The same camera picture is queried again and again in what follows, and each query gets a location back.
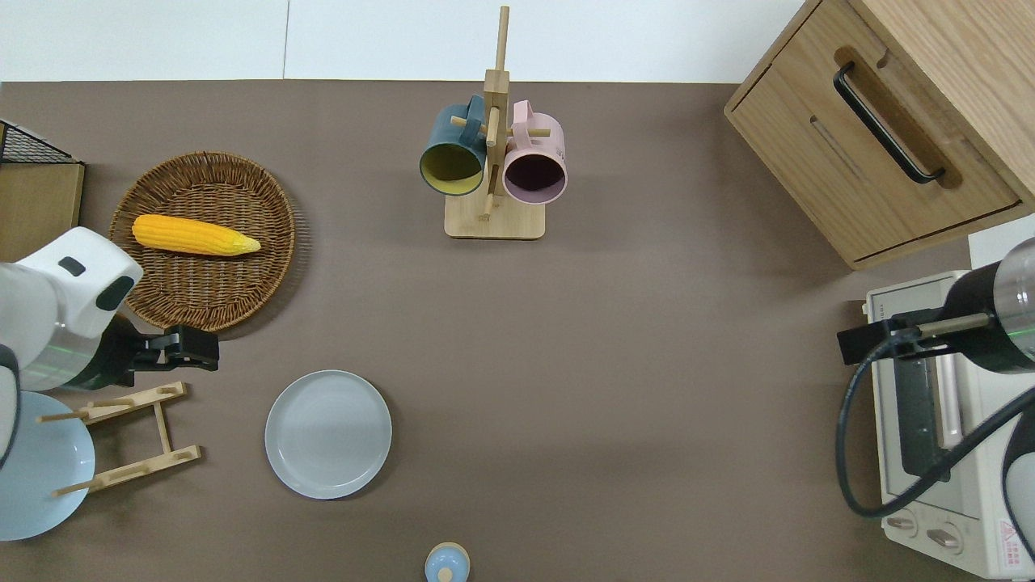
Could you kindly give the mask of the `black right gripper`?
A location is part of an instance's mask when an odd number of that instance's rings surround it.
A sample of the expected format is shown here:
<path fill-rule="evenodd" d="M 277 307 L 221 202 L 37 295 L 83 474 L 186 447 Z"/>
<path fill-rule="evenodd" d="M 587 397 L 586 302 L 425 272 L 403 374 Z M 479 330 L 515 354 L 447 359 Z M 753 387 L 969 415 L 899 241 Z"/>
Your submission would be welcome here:
<path fill-rule="evenodd" d="M 948 336 L 946 345 L 993 373 L 1012 371 L 1012 343 L 994 305 L 999 263 L 968 272 L 953 284 L 942 305 L 942 320 L 885 319 L 838 333 L 842 363 L 857 365 L 881 345 L 875 360 L 920 360 L 939 355 L 921 338 Z"/>

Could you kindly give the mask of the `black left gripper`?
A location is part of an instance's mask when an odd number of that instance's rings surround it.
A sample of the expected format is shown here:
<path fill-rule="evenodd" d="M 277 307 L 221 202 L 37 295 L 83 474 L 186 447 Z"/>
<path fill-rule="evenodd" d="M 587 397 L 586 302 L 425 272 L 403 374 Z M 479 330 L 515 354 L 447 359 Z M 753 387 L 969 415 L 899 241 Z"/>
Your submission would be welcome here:
<path fill-rule="evenodd" d="M 77 387 L 99 390 L 107 386 L 134 386 L 134 374 L 155 371 L 165 350 L 166 361 L 176 367 L 218 371 L 217 334 L 185 325 L 167 328 L 165 334 L 143 334 L 123 314 L 115 314 L 96 353 L 77 375 Z"/>

